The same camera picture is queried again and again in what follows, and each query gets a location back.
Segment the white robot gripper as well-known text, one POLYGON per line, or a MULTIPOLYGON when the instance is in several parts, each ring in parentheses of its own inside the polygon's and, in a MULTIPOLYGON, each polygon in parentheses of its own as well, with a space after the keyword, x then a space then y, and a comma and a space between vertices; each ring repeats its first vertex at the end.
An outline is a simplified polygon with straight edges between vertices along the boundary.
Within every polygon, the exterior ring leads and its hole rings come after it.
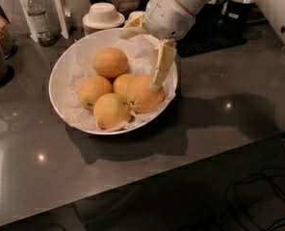
POLYGON ((195 17, 175 0, 149 0, 145 14, 130 14, 120 31, 122 39, 130 39, 148 32, 162 39, 152 50, 149 88, 158 90, 167 79, 176 55, 176 40, 182 39, 195 23, 195 17))

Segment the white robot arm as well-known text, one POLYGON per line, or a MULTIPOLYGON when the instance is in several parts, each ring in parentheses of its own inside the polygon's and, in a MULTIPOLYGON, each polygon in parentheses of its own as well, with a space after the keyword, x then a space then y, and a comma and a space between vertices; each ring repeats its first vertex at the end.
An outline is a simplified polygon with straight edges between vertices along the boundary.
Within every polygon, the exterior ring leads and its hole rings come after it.
MULTIPOLYGON (((220 0, 149 0, 145 12, 133 15, 121 29, 120 37, 151 35, 160 43, 157 58, 151 68, 151 90, 162 86, 176 55, 176 42, 194 26, 196 16, 210 1, 220 0)), ((240 4, 256 4, 285 45, 285 0, 231 0, 240 4)))

